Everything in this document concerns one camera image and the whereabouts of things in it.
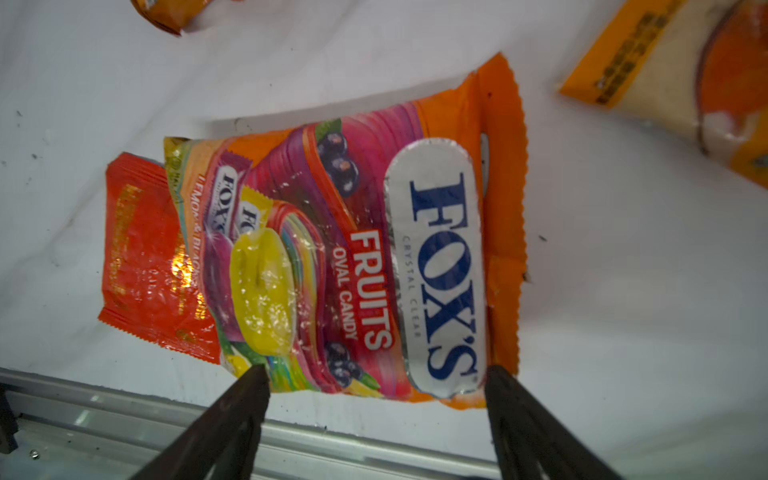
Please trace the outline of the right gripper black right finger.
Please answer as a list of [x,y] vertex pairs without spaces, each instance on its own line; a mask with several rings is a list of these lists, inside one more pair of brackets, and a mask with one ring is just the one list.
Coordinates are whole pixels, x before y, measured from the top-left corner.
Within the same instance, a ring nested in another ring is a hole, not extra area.
[[484,392],[504,479],[620,477],[503,367],[488,368]]

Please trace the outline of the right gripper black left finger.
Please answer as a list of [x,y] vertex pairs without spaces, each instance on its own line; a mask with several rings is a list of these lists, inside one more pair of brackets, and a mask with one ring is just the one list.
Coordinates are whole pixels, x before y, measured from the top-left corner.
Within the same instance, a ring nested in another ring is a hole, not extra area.
[[262,365],[248,369],[135,479],[249,479],[270,400]]

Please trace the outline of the red snack packet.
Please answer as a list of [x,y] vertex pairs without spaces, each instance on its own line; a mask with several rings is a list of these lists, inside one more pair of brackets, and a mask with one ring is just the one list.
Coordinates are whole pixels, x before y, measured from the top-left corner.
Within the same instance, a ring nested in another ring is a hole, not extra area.
[[214,320],[193,280],[162,166],[120,154],[106,170],[101,322],[217,365]]

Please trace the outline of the orange small snack packet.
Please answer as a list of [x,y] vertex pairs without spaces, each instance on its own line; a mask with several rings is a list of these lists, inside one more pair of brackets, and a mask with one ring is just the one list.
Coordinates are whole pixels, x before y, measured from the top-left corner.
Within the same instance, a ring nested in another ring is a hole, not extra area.
[[626,1],[559,91],[767,184],[764,1]]

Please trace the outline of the multicolour Fox's candy bag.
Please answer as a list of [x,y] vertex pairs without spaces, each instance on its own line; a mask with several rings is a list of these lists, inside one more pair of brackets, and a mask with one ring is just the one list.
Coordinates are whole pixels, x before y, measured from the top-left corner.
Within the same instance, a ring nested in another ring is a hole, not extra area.
[[231,374],[466,410],[490,367],[517,370],[528,155],[504,56],[427,98],[164,155]]

